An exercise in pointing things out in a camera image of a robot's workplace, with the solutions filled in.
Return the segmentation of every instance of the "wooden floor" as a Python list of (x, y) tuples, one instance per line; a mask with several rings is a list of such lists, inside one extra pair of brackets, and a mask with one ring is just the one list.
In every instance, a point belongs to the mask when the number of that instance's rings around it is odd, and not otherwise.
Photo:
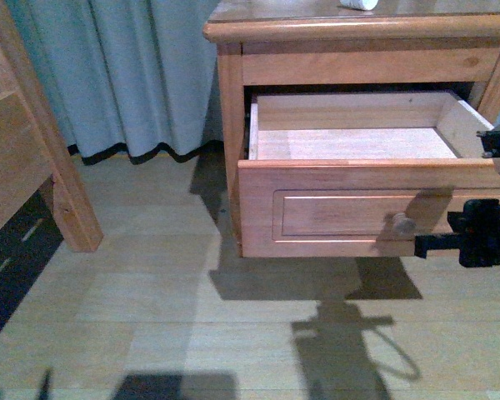
[(500, 267), (238, 259), (219, 157), (77, 165), (106, 238), (3, 329), (0, 400), (500, 400)]

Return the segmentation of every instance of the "light blue curtain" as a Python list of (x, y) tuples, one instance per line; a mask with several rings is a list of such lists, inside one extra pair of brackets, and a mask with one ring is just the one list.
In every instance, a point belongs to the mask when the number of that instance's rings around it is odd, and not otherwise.
[(220, 139), (218, 0), (7, 0), (67, 145), (186, 154)]

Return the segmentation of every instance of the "open drawer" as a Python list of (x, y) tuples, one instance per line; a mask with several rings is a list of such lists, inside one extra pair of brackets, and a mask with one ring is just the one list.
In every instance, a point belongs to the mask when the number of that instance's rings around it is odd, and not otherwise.
[(499, 198), (479, 130), (450, 92), (257, 96), (238, 163), (244, 257), (412, 256), (448, 211)]

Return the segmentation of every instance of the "wooden knob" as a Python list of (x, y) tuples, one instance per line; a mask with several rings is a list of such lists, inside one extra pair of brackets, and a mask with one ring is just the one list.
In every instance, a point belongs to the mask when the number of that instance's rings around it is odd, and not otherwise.
[(398, 236), (410, 236), (415, 233), (417, 229), (417, 223), (406, 217), (406, 214), (399, 212), (394, 217), (392, 217), (392, 231)]

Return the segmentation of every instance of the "curtain hem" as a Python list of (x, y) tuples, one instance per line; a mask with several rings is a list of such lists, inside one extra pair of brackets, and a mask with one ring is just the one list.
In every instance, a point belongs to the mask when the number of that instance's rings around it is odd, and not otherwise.
[[(129, 155), (128, 146), (126, 145), (126, 143), (120, 142), (111, 146), (110, 148), (107, 148), (106, 150), (103, 150), (102, 152), (97, 152), (90, 157), (82, 157), (82, 162), (84, 165), (95, 165), (100, 163), (101, 161), (111, 158), (117, 153), (126, 153), (131, 164), (139, 165), (156, 157), (160, 152), (166, 152), (170, 157), (174, 159), (174, 161), (176, 161), (176, 163), (186, 163), (187, 161), (201, 154), (222, 151), (223, 145), (224, 142), (220, 140), (210, 140), (201, 147), (196, 148), (191, 152), (188, 152), (187, 154), (180, 155), (177, 154), (168, 144), (166, 144), (165, 142), (161, 142), (149, 152), (146, 152), (141, 156), (132, 157)], [(78, 146), (75, 144), (73, 144), (72, 146), (68, 146), (68, 153), (71, 156), (79, 154)]]

